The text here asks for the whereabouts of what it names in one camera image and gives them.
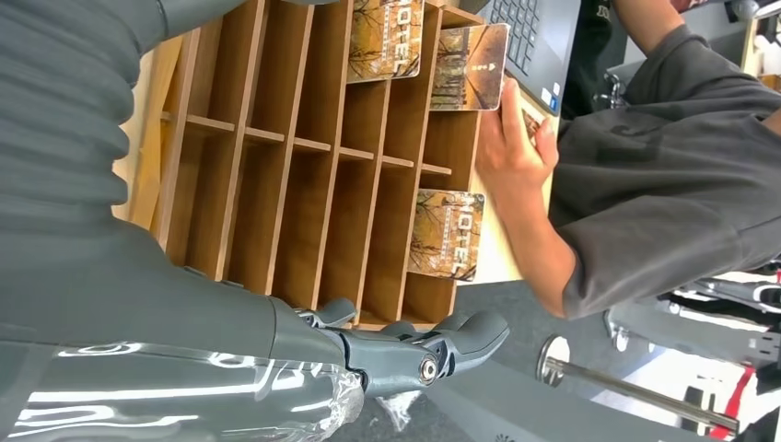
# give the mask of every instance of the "finger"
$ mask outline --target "finger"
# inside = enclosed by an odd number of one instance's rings
[[[507,141],[507,147],[516,152],[523,152],[530,148],[529,136],[526,134],[526,124],[523,122],[523,110],[521,109],[520,87],[514,79],[505,81],[505,90],[502,92],[502,128]]]
[[[483,112],[480,121],[480,144],[494,145],[504,144],[505,136],[502,133],[502,119],[498,110]]]
[[[540,129],[534,135],[535,148],[540,155],[542,163],[546,166],[554,166],[559,161],[559,150],[556,143],[556,133],[550,119],[545,119]]]
[[[497,110],[483,112],[480,120],[480,134],[477,142],[475,166],[480,172],[491,164],[495,152],[505,149],[505,136],[502,134],[502,121]]]

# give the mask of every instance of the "laptop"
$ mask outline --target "laptop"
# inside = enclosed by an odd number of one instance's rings
[[[543,109],[561,113],[580,0],[493,0],[481,11],[510,25],[505,69]]]

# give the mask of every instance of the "sleeve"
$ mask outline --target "sleeve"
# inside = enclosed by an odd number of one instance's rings
[[[713,52],[705,39],[686,25],[670,33],[640,66],[626,89],[632,104],[652,104],[706,97],[750,87],[763,90],[756,78]]]
[[[564,292],[570,319],[658,296],[741,262],[739,235],[711,209],[642,196],[559,228],[577,257]]]

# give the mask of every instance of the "transparent plastic cover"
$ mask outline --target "transparent plastic cover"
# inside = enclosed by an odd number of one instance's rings
[[[353,422],[364,401],[359,376],[340,366],[145,343],[0,335],[0,364],[9,441],[316,442]],[[9,409],[17,418],[4,432]]]

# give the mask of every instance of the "metal pole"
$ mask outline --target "metal pole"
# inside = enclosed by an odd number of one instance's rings
[[[644,389],[616,378],[611,378],[600,372],[589,370],[582,366],[576,366],[552,357],[547,358],[546,365],[565,376],[574,376],[576,378],[585,379],[600,385],[607,390],[655,405],[663,410],[678,414],[680,417],[690,419],[699,424],[708,425],[710,427],[723,426],[733,435],[738,434],[738,430],[740,429],[740,424],[736,419],[725,416],[724,414],[703,410],[691,403],[669,398],[656,393],[655,391]]]

